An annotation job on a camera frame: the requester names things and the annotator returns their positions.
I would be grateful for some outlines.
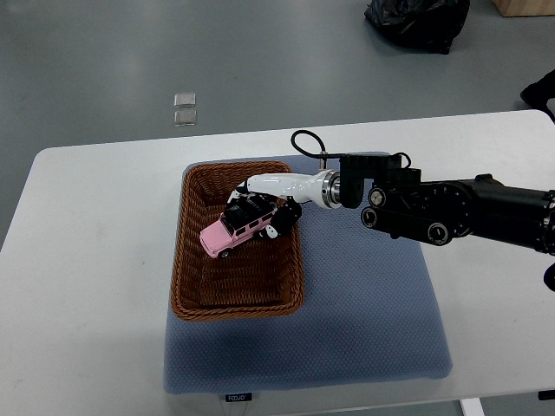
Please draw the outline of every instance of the black cable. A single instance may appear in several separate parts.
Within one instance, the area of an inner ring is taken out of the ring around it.
[[[310,137],[316,139],[316,141],[318,142],[318,145],[320,145],[320,150],[322,150],[322,152],[326,151],[326,146],[324,145],[322,139],[320,139],[316,133],[313,133],[309,130],[297,130],[294,134],[291,135],[291,144],[293,145],[293,147],[295,147],[295,150],[297,150],[299,153],[303,154],[304,156],[308,156],[309,158],[313,158],[313,159],[324,159],[324,160],[326,160],[326,159],[339,159],[345,154],[345,153],[324,153],[324,154],[319,153],[319,154],[316,154],[316,153],[307,152],[306,150],[301,148],[295,142],[295,139],[297,138],[297,136],[299,134],[308,134]],[[405,169],[410,167],[410,165],[412,164],[412,160],[409,158],[409,156],[405,152],[398,152],[398,153],[394,154],[393,156],[404,156],[405,159],[407,159],[407,165],[405,166]]]
[[[405,152],[398,152],[394,154],[394,156],[404,156],[407,159],[407,165],[403,169],[409,168],[413,163],[413,161],[409,158],[409,156]]]

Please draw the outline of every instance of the white table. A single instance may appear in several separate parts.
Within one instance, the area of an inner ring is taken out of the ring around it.
[[[216,395],[162,387],[181,173],[203,160],[295,154],[294,130],[40,152],[0,252],[2,415],[221,414]],[[490,172],[555,188],[555,127],[535,111],[311,130],[329,152],[406,152],[424,180]],[[555,293],[542,278],[553,258],[477,237],[422,248],[454,364],[446,379],[264,392],[248,414],[554,388]]]

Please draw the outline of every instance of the black garbage bag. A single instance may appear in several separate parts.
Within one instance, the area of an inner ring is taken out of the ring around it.
[[[470,0],[373,0],[364,15],[398,45],[448,54],[469,7]]]

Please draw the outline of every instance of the blue cushion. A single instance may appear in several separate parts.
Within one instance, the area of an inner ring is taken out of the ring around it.
[[[304,156],[271,159],[293,172],[317,173],[317,161]],[[338,169],[338,163],[330,160],[328,167]],[[332,211],[303,205],[306,288],[295,314],[184,322],[168,308],[167,392],[446,377],[452,363],[421,247],[366,229],[360,219],[364,206]]]

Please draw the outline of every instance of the cardboard box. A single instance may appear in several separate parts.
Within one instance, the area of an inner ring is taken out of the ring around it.
[[[492,0],[504,17],[555,15],[555,0]]]

